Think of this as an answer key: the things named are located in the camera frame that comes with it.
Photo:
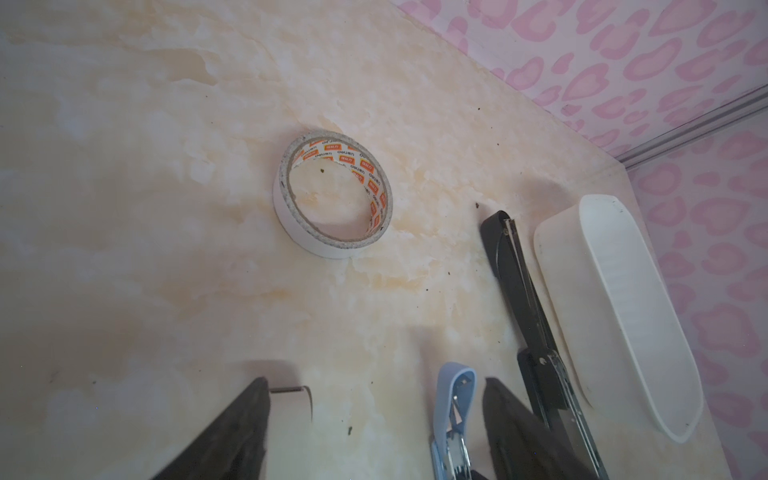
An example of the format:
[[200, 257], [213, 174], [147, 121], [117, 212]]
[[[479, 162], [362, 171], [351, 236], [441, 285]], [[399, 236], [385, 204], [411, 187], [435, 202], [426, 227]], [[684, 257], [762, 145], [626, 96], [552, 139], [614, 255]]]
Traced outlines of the beige staple box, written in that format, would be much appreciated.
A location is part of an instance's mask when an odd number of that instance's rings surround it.
[[307, 386], [271, 389], [260, 479], [309, 479], [313, 402]]

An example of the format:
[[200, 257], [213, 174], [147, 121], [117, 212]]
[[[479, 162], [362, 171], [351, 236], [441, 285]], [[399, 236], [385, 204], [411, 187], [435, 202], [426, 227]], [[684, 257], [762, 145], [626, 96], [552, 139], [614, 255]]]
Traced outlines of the black stapler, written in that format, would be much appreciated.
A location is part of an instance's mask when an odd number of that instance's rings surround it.
[[606, 479], [607, 471], [527, 268], [515, 220], [499, 210], [482, 222], [480, 234], [493, 273], [524, 339], [517, 360], [538, 424], [591, 474]]

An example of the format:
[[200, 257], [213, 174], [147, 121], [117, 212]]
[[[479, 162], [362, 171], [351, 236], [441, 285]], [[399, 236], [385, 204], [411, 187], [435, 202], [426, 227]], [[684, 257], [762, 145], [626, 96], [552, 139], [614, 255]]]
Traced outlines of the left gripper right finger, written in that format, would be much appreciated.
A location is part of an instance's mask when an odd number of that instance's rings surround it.
[[495, 377], [486, 379], [482, 410], [493, 471], [498, 479], [596, 477]]

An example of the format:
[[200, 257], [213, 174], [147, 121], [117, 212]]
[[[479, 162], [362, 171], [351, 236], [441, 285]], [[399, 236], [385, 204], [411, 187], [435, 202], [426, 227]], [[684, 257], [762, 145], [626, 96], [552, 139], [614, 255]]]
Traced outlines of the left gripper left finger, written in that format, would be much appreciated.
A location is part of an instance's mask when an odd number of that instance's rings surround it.
[[258, 377], [157, 479], [257, 479], [266, 455], [269, 384]]

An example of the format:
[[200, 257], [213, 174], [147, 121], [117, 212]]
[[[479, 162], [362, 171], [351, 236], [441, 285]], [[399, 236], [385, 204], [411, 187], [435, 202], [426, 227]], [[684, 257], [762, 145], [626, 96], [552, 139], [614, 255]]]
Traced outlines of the blue staple box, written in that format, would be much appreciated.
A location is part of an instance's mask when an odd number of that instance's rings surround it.
[[465, 437], [476, 382], [475, 370], [457, 362], [439, 370], [430, 445], [437, 480], [472, 478]]

